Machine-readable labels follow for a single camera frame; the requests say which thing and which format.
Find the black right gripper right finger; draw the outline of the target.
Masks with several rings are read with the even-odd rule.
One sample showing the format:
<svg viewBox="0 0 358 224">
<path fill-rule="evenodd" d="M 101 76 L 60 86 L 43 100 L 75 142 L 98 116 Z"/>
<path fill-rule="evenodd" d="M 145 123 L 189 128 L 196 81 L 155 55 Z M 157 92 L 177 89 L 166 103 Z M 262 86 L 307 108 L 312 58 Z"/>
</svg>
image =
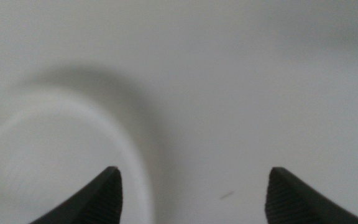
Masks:
<svg viewBox="0 0 358 224">
<path fill-rule="evenodd" d="M 353 223 L 358 216 L 328 199 L 283 167 L 269 173 L 265 216 L 268 223 Z"/>
</svg>

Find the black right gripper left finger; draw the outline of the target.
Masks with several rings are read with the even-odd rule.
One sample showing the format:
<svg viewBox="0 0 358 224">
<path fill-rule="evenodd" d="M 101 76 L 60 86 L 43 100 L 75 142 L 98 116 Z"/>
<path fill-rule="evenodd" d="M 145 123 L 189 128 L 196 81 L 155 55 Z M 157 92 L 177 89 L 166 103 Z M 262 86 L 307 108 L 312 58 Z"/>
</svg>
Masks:
<svg viewBox="0 0 358 224">
<path fill-rule="evenodd" d="M 119 224 L 122 177 L 117 167 L 105 168 L 91 182 L 33 224 Z"/>
</svg>

